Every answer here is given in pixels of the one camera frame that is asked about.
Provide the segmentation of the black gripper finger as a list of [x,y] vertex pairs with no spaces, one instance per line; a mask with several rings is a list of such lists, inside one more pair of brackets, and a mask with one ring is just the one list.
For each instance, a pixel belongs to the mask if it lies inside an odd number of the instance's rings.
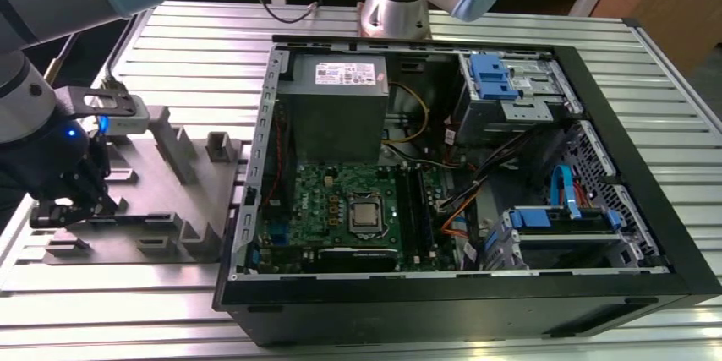
[[32,228],[59,228],[87,218],[87,190],[80,168],[52,174],[29,188],[39,202],[31,214]]
[[81,202],[88,205],[95,214],[113,214],[117,204],[108,194],[105,178],[109,175],[109,166],[96,164],[92,160],[81,160],[76,167],[75,184]]

